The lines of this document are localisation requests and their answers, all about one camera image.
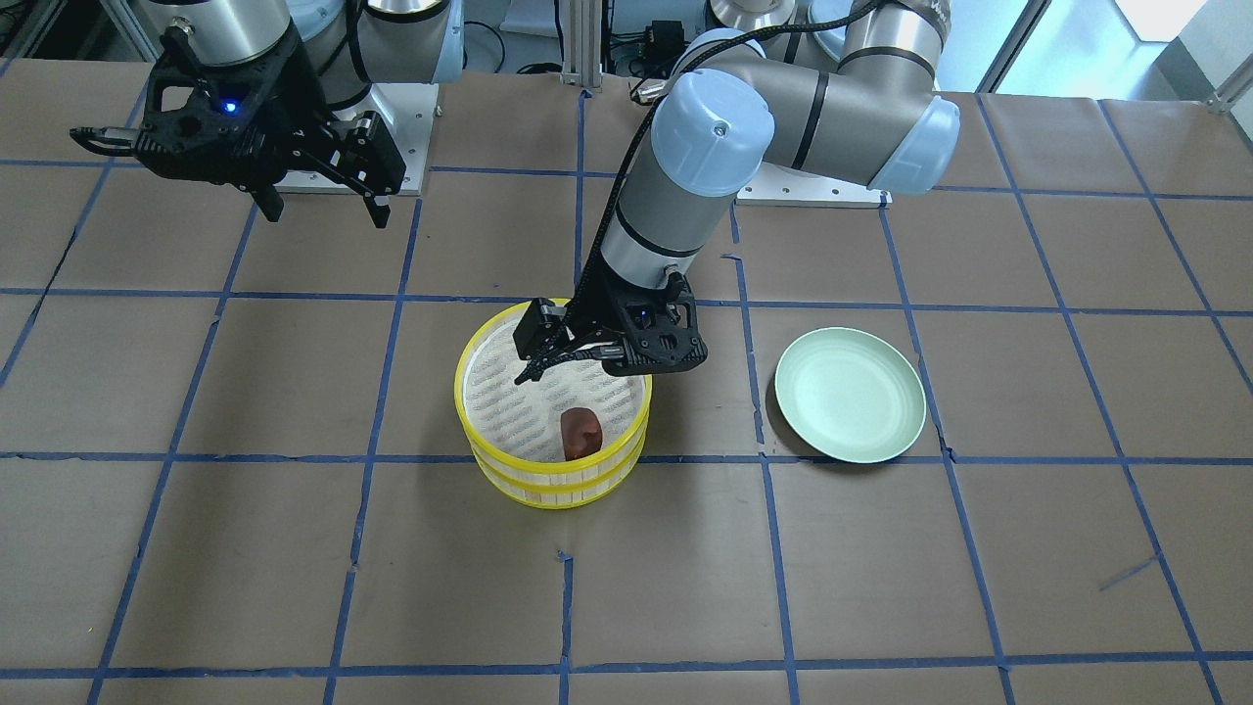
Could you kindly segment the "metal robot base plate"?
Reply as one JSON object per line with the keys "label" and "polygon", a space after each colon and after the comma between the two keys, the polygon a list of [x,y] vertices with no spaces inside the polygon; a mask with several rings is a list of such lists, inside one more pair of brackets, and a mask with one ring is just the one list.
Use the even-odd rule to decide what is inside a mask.
{"label": "metal robot base plate", "polygon": [[[331,111],[336,120],[348,123],[363,116],[365,111],[377,113],[378,125],[388,129],[391,142],[403,159],[401,184],[388,192],[388,195],[420,197],[427,174],[430,140],[439,116],[439,94],[440,89],[435,84],[355,83],[350,85],[348,96],[336,101],[332,91],[311,79],[308,85],[291,83],[286,96],[291,103],[299,100],[301,106]],[[262,192],[268,192],[269,195],[276,192],[282,195],[358,195],[348,184],[337,183],[321,172],[288,169],[279,173],[277,165],[261,174],[254,187],[247,189],[254,193],[256,202],[262,202]]]}
{"label": "metal robot base plate", "polygon": [[860,187],[777,164],[761,164],[756,178],[736,197],[737,207],[824,207],[824,209],[867,210],[891,204],[891,193],[882,189]]}

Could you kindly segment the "black gripper plain arm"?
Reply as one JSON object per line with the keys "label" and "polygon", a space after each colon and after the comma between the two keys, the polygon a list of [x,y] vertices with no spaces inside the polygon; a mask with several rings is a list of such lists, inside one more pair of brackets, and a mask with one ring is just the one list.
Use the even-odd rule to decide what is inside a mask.
{"label": "black gripper plain arm", "polygon": [[274,165],[279,173],[316,170],[362,197],[375,227],[388,225],[388,199],[406,170],[388,121],[378,111],[333,120],[331,111],[288,100],[291,83],[318,81],[294,23],[258,58],[231,66],[212,66],[195,38],[200,29],[192,23],[170,23],[162,33],[135,128],[74,126],[71,140],[94,155],[134,158],[164,178],[231,184],[254,195],[268,222],[284,212],[279,192],[247,188]]}

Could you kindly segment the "black gripper cabled arm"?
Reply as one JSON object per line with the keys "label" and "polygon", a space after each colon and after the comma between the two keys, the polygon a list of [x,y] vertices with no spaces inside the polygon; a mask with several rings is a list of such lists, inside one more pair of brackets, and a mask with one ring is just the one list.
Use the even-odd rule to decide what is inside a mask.
{"label": "black gripper cabled arm", "polygon": [[583,270],[574,309],[545,298],[530,301],[512,341],[517,358],[528,362],[514,384],[541,379],[558,364],[591,359],[583,348],[601,341],[621,348],[621,354],[601,361],[605,373],[616,378],[684,373],[709,354],[683,273],[668,267],[662,289],[649,289],[624,280],[605,262]]}

